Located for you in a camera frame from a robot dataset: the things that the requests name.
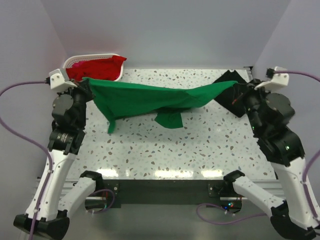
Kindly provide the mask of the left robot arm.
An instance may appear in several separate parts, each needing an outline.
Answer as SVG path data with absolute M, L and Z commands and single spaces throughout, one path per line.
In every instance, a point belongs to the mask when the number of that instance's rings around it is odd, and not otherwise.
M 93 100 L 89 80 L 75 82 L 53 101 L 52 132 L 46 165 L 32 202 L 24 214 L 17 215 L 14 226 L 30 237 L 61 240 L 66 235 L 72 214 L 89 195 L 104 190 L 100 173 L 84 171 L 75 186 L 61 196 L 68 172 L 77 158 L 85 137 L 87 102 Z

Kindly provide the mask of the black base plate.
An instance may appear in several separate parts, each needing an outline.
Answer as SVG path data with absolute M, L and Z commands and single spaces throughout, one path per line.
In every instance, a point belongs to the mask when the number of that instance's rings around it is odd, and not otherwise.
M 105 180 L 109 192 L 94 193 L 85 200 L 87 210 L 122 205 L 199 205 L 215 204 L 237 213 L 246 199 L 232 192 L 223 180 Z

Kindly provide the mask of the white perforated laundry basket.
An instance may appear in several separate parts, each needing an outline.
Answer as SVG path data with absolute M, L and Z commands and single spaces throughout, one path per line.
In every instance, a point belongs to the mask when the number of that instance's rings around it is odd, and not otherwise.
M 82 78 L 116 82 L 122 77 L 126 60 L 115 53 L 75 55 L 64 62 L 63 68 L 78 82 Z

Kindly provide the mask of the folded black t-shirt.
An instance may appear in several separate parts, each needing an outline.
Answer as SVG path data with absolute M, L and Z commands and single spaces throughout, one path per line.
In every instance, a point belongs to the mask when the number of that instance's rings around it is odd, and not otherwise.
M 222 76 L 220 76 L 214 83 L 226 83 L 228 81 L 235 81 L 236 84 L 247 84 L 247 82 L 239 75 L 237 71 L 227 70 Z M 241 118 L 245 114 L 245 107 L 242 104 L 232 105 L 234 88 L 233 86 L 225 89 L 214 100 L 222 107 L 230 111 L 233 115 Z

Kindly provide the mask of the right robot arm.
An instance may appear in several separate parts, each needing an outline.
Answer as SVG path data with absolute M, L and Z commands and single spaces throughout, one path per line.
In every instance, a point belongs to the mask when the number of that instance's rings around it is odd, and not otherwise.
M 223 178 L 223 192 L 240 195 L 260 208 L 276 232 L 287 240 L 313 240 L 320 228 L 320 207 L 312 194 L 305 195 L 310 182 L 303 175 L 305 151 L 298 135 L 288 128 L 295 114 L 290 100 L 271 92 L 267 83 L 254 79 L 246 84 L 234 103 L 242 103 L 257 144 L 270 162 L 285 198 L 277 197 L 235 170 Z

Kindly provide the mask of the green t-shirt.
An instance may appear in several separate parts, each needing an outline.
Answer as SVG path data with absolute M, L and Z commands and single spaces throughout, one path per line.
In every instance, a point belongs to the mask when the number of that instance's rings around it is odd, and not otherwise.
M 117 120 L 149 113 L 156 113 L 154 120 L 164 128 L 182 128 L 182 112 L 205 106 L 236 84 L 224 81 L 179 89 L 93 78 L 87 81 L 96 107 L 109 121 L 109 134 L 115 131 Z

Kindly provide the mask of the red t-shirt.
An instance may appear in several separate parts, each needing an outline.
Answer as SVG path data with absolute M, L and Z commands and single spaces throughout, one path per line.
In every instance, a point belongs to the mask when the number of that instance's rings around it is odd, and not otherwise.
M 66 72 L 70 79 L 81 81 L 83 78 L 115 81 L 121 75 L 121 68 L 127 58 L 123 56 L 112 56 L 94 60 L 81 61 L 79 67 L 67 68 Z

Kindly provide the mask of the pink t-shirt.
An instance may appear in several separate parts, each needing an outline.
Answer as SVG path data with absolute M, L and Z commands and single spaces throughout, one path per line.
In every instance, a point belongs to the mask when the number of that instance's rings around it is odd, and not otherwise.
M 80 62 L 75 62 L 72 66 L 71 66 L 71 68 L 78 68 L 80 65 L 82 65 L 83 64 L 83 62 L 82 61 L 80 61 Z

